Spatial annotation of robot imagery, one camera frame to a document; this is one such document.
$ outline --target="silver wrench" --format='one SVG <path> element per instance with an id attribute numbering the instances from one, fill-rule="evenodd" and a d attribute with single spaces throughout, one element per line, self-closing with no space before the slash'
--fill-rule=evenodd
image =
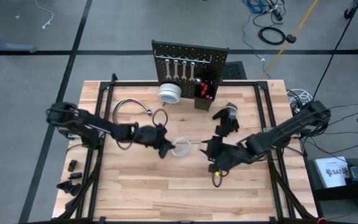
<path id="1" fill-rule="evenodd" d="M 183 65 L 183 72 L 181 73 L 181 79 L 187 80 L 186 78 L 186 66 L 187 66 L 187 62 L 183 61 L 181 63 Z"/>
<path id="2" fill-rule="evenodd" d="M 173 61 L 173 64 L 175 66 L 175 75 L 173 76 L 173 78 L 179 78 L 179 75 L 178 75 L 178 60 L 174 60 Z"/>
<path id="3" fill-rule="evenodd" d="M 194 81 L 194 66 L 196 64 L 194 62 L 191 62 L 190 63 L 190 66 L 191 66 L 191 70 L 190 70 L 190 78 L 189 78 L 189 81 Z"/>
<path id="4" fill-rule="evenodd" d="M 166 79 L 171 79 L 171 75 L 169 74 L 169 59 L 165 59 L 165 66 L 167 67 L 167 76 Z"/>

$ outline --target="floor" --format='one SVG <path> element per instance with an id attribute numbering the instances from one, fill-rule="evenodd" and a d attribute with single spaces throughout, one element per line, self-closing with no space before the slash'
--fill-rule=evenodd
<path id="1" fill-rule="evenodd" d="M 33 44 L 37 50 L 71 50 L 86 0 L 38 0 L 54 12 L 50 18 L 32 0 L 0 0 L 0 36 L 15 44 Z M 287 14 L 280 28 L 293 32 L 313 0 L 286 0 Z M 297 35 L 290 50 L 332 50 L 347 20 L 343 12 L 350 0 L 320 1 Z M 230 49 L 249 49 L 243 43 L 241 25 L 249 10 L 240 0 L 93 0 L 78 50 L 134 50 L 116 55 L 77 55 L 64 101 L 78 102 L 84 80 L 108 80 L 112 72 L 120 80 L 156 79 L 153 56 L 135 55 L 150 50 L 152 39 Z M 258 20 L 269 24 L 269 17 Z M 259 50 L 279 50 L 257 37 L 252 21 L 245 25 L 246 40 Z M 268 38 L 277 38 L 267 34 Z M 358 11 L 340 46 L 358 49 Z M 266 62 L 274 54 L 260 55 Z M 271 69 L 273 79 L 284 79 L 287 88 L 314 92 L 330 55 L 283 55 Z M 69 55 L 0 55 L 0 223 L 16 223 L 44 142 L 45 109 L 57 98 Z M 252 54 L 230 54 L 227 61 L 241 60 L 248 79 L 258 79 L 262 64 Z M 317 94 L 326 106 L 358 103 L 358 54 L 335 55 Z M 332 120 L 358 111 L 358 106 L 333 109 Z M 330 126 L 327 132 L 358 131 L 356 116 Z M 327 151 L 358 144 L 358 135 L 322 135 L 317 143 Z M 35 197 L 29 221 L 48 220 L 56 196 L 67 140 L 55 133 Z M 306 146 L 309 159 L 328 157 Z M 358 157 L 358 147 L 337 156 Z M 337 221 L 358 222 L 353 203 L 324 203 L 324 215 Z"/>

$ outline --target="white tape roll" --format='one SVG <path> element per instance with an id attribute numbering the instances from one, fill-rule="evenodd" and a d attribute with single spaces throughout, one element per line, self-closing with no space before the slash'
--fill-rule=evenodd
<path id="1" fill-rule="evenodd" d="M 165 103 L 179 103 L 181 89 L 179 86 L 172 83 L 164 83 L 160 85 L 158 97 Z"/>
<path id="2" fill-rule="evenodd" d="M 172 144 L 176 147 L 171 150 L 174 156 L 182 157 L 190 152 L 191 143 L 185 138 L 176 138 Z"/>

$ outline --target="wooden table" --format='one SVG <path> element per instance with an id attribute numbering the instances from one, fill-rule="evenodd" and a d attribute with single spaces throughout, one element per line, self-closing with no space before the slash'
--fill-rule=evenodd
<path id="1" fill-rule="evenodd" d="M 99 81 L 84 83 L 80 108 L 94 112 L 99 84 Z M 291 117 L 285 85 L 283 80 L 269 80 L 268 85 L 275 119 L 280 124 Z M 131 97 L 143 101 L 155 111 L 162 107 L 157 93 L 157 86 L 115 86 L 112 107 L 118 100 Z M 95 220 L 104 216 L 107 220 L 121 221 L 267 221 L 269 217 L 276 216 L 266 161 L 241 164 L 223 178 L 220 188 L 212 185 L 211 174 L 208 172 L 210 162 L 199 152 L 199 149 L 206 149 L 206 144 L 200 142 L 210 139 L 214 134 L 219 120 L 211 118 L 229 101 L 239 107 L 237 119 L 241 128 L 238 133 L 231 133 L 228 138 L 224 138 L 225 143 L 234 144 L 261 131 L 254 88 L 220 86 L 209 112 L 194 109 L 193 100 L 183 98 L 179 104 L 163 107 L 169 115 L 166 138 L 173 141 L 177 137 L 184 137 L 192 143 L 191 151 L 185 157 L 175 157 L 168 152 L 165 159 L 160 159 L 156 150 L 135 144 L 123 151 L 108 136 L 104 147 Z M 268 121 L 266 107 L 264 111 Z M 163 122 L 163 116 L 156 116 L 156 119 Z M 137 121 L 140 126 L 152 125 L 151 117 L 145 114 L 143 108 L 133 103 L 121 107 L 118 121 Z M 80 140 L 71 141 L 69 146 L 78 143 Z M 296 140 L 290 146 L 300 149 Z M 68 152 L 62 181 L 66 181 L 70 175 L 67 167 L 72 159 L 78 161 L 75 172 L 83 172 L 86 152 L 87 149 L 82 147 Z M 303 158 L 296 152 L 285 150 L 284 160 L 290 188 L 306 209 L 317 215 Z M 84 217 L 88 212 L 90 190 L 85 199 Z M 280 195 L 284 215 L 287 217 L 288 210 L 281 189 Z M 70 194 L 59 190 L 53 216 L 64 212 L 65 204 L 71 199 Z"/>

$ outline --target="robotic hand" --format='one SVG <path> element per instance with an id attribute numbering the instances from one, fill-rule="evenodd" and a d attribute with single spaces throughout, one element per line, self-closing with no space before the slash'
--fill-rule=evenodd
<path id="1" fill-rule="evenodd" d="M 71 135 L 79 135 L 83 145 L 92 149 L 100 149 L 100 131 L 108 133 L 117 141 L 121 149 L 128 149 L 132 143 L 152 146 L 158 149 L 161 159 L 167 155 L 169 149 L 175 148 L 170 141 L 165 139 L 167 129 L 162 124 L 139 127 L 138 123 L 114 124 L 98 116 L 90 114 L 86 110 L 78 109 L 72 103 L 54 103 L 47 110 L 47 122 L 59 130 L 66 138 Z"/>
<path id="2" fill-rule="evenodd" d="M 213 163 L 208 171 L 215 173 L 229 171 L 241 164 L 251 164 L 264 157 L 272 146 L 285 147 L 293 134 L 299 133 L 306 126 L 326 127 L 331 117 L 330 110 L 320 101 L 311 101 L 292 118 L 286 120 L 270 131 L 251 134 L 236 143 L 235 146 L 224 144 L 222 137 L 213 136 L 203 141 L 208 143 L 207 150 L 201 150 Z"/>

